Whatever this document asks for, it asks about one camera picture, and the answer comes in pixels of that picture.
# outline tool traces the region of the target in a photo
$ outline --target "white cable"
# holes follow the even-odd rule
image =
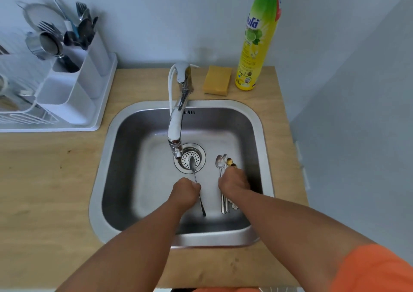
[[[197,65],[190,64],[191,67],[194,68],[199,68]],[[173,76],[175,75],[176,68],[175,65],[172,66],[172,68],[169,70],[169,75],[168,75],[168,97],[169,97],[169,115],[172,114],[172,80]]]

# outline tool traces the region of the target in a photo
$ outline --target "dish drying rack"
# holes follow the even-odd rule
[[[57,60],[45,62],[31,55],[24,43],[25,36],[23,31],[9,33],[7,41],[0,44],[10,53],[7,58],[24,62],[23,68],[29,69],[29,73],[20,73],[22,67],[16,67],[14,60],[14,70],[19,73],[10,78],[23,77],[34,100],[25,110],[0,111],[0,133],[97,130],[116,71],[116,54],[106,51],[96,32],[87,51],[65,48],[65,54],[80,67],[78,72],[68,73]],[[0,65],[0,74],[10,68],[13,67]]]

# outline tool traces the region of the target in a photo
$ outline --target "faucet handle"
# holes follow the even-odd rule
[[[188,62],[179,61],[175,64],[176,80],[179,84],[184,83],[185,80],[191,76],[191,66]]]

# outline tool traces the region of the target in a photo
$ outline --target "dish soap bottle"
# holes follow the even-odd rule
[[[241,90],[255,87],[280,16],[281,0],[254,0],[235,77],[235,85]]]

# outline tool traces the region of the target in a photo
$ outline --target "sleeve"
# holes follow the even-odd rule
[[[412,292],[413,268],[385,247],[363,245],[344,259],[331,292]]]

